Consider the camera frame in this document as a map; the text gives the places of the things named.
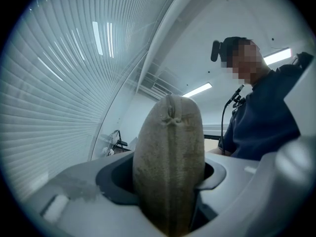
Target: window blinds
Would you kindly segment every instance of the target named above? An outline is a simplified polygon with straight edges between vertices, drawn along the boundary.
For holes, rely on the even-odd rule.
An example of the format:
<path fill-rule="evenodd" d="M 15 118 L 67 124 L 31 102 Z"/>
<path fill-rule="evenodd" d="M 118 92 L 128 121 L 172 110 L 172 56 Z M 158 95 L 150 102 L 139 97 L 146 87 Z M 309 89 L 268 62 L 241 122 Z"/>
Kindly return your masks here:
<path fill-rule="evenodd" d="M 33 0 L 26 8 L 0 61 L 1 161 L 20 200 L 88 160 L 104 110 L 171 2 Z"/>

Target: man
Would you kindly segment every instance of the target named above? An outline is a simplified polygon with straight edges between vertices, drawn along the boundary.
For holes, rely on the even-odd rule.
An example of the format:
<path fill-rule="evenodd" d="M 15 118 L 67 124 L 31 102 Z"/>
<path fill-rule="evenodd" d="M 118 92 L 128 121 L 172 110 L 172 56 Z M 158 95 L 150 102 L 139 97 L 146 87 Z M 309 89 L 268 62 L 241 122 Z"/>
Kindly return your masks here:
<path fill-rule="evenodd" d="M 223 42 L 221 61 L 233 69 L 238 79 L 252 86 L 252 92 L 233 114 L 224 136 L 225 155 L 260 160 L 276 152 L 284 143 L 300 135 L 284 102 L 303 70 L 283 65 L 273 71 L 265 63 L 260 48 L 246 38 L 230 37 Z M 222 142 L 212 153 L 222 154 Z"/>

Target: ceiling light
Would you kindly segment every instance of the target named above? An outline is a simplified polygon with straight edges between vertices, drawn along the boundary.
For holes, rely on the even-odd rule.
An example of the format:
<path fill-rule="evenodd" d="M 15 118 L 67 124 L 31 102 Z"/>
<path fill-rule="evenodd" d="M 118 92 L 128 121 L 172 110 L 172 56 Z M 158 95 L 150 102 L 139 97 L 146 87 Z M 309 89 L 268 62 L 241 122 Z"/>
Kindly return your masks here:
<path fill-rule="evenodd" d="M 183 97 L 192 97 L 193 95 L 196 95 L 196 94 L 198 94 L 198 93 L 200 93 L 202 91 L 205 91 L 205 90 L 207 90 L 207 89 L 209 89 L 211 87 L 212 87 L 212 85 L 208 82 L 207 84 L 205 84 L 205 85 L 203 85 L 203 86 L 201 86 L 201 87 L 199 87 L 199 88 L 197 88 L 195 90 L 192 90 L 189 93 L 183 95 Z"/>
<path fill-rule="evenodd" d="M 59 60 L 59 58 L 57 57 L 57 55 L 54 53 L 53 49 L 51 49 L 51 47 L 49 46 L 50 51 L 52 51 L 52 53 L 55 55 L 55 57 L 57 58 L 57 60 L 61 63 L 61 65 L 63 65 L 63 67 L 69 72 L 69 70 L 65 67 L 65 65 L 61 62 L 61 60 Z"/>
<path fill-rule="evenodd" d="M 81 62 L 81 63 L 82 63 L 82 61 L 79 59 L 79 56 L 78 56 L 77 52 L 75 51 L 75 48 L 74 48 L 74 46 L 73 46 L 72 42 L 70 41 L 70 38 L 69 38 L 69 36 L 68 36 L 68 34 L 67 34 L 67 33 L 66 33 L 66 36 L 67 36 L 67 38 L 68 38 L 68 40 L 69 40 L 69 43 L 70 43 L 70 45 L 71 45 L 71 47 L 72 47 L 72 49 L 73 49 L 73 51 L 74 51 L 74 53 L 75 53 L 76 57 L 78 58 L 79 62 Z"/>
<path fill-rule="evenodd" d="M 66 47 L 66 45 L 65 45 L 65 43 L 64 43 L 64 41 L 63 41 L 63 39 L 62 39 L 61 37 L 60 37 L 60 39 L 61 39 L 61 42 L 64 44 L 65 49 L 66 49 L 67 52 L 69 53 L 70 58 L 72 58 L 72 60 L 74 61 L 75 65 L 77 66 L 77 63 L 75 62 L 75 60 L 74 60 L 73 57 L 71 56 L 71 54 L 70 54 L 68 48 Z"/>
<path fill-rule="evenodd" d="M 71 30 L 71 32 L 73 33 L 73 36 L 74 36 L 74 39 L 75 39 L 75 44 L 76 44 L 76 46 L 77 46 L 77 48 L 78 48 L 78 50 L 79 50 L 79 54 L 80 54 L 81 58 L 82 58 L 83 60 L 85 60 L 85 59 L 84 59 L 84 56 L 83 56 L 83 54 L 81 53 L 81 50 L 80 50 L 80 48 L 79 48 L 79 45 L 78 45 L 78 42 L 77 42 L 77 40 L 76 40 L 74 31 Z"/>
<path fill-rule="evenodd" d="M 264 60 L 267 65 L 272 64 L 274 62 L 278 62 L 287 58 L 290 58 L 292 56 L 291 48 L 283 49 L 277 53 L 268 55 L 264 57 Z"/>
<path fill-rule="evenodd" d="M 53 63 L 53 61 L 43 52 L 43 54 L 46 56 L 46 58 L 55 66 L 55 68 L 57 68 L 58 69 L 58 71 L 60 72 L 60 73 L 62 73 L 64 76 L 66 76 L 56 65 L 55 65 L 55 63 Z"/>
<path fill-rule="evenodd" d="M 112 58 L 114 58 L 114 55 L 113 55 L 113 44 L 112 44 L 112 23 L 110 24 L 111 26 L 111 49 L 112 49 Z"/>
<path fill-rule="evenodd" d="M 58 75 L 56 75 L 56 73 L 54 71 L 52 71 L 39 57 L 38 60 L 49 70 L 51 71 L 58 79 L 60 79 L 61 81 L 63 81 Z"/>
<path fill-rule="evenodd" d="M 93 26 L 94 38 L 97 44 L 98 52 L 99 54 L 103 55 L 101 42 L 100 42 L 100 36 L 99 36 L 98 22 L 92 22 L 92 26 Z"/>
<path fill-rule="evenodd" d="M 110 53 L 110 57 L 112 57 L 112 55 L 111 55 L 111 47 L 110 47 L 109 23 L 107 23 L 107 26 L 108 26 L 108 44 L 109 44 L 109 53 Z"/>
<path fill-rule="evenodd" d="M 73 66 L 71 66 L 71 64 L 69 63 L 69 61 L 66 59 L 66 57 L 64 56 L 64 54 L 63 54 L 63 52 L 60 50 L 60 48 L 59 48 L 59 46 L 57 45 L 57 43 L 54 41 L 54 43 L 55 43 L 55 45 L 57 46 L 57 48 L 58 48 L 58 50 L 59 50 L 59 52 L 62 54 L 62 56 L 65 58 L 65 60 L 68 62 L 68 64 L 69 64 L 69 66 L 72 68 L 72 69 L 74 69 L 73 68 Z"/>

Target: sponge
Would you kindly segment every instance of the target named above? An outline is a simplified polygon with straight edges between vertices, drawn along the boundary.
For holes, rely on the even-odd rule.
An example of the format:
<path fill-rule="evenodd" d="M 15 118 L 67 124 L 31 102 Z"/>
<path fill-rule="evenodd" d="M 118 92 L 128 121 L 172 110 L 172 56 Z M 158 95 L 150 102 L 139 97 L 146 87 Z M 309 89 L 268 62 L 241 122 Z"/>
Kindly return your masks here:
<path fill-rule="evenodd" d="M 148 114 L 133 158 L 133 185 L 147 218 L 164 234 L 189 233 L 195 186 L 204 175 L 200 111 L 186 97 L 167 95 Z"/>

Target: navy blue shirt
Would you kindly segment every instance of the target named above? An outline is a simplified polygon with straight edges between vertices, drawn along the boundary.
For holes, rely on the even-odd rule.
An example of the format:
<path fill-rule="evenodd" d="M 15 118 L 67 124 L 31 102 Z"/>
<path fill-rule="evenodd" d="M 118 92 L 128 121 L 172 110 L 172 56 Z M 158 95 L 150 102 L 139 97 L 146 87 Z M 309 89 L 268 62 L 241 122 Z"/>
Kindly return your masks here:
<path fill-rule="evenodd" d="M 283 65 L 254 85 L 231 118 L 224 136 L 225 151 L 232 157 L 260 160 L 300 135 L 284 98 L 302 72 L 294 65 Z"/>

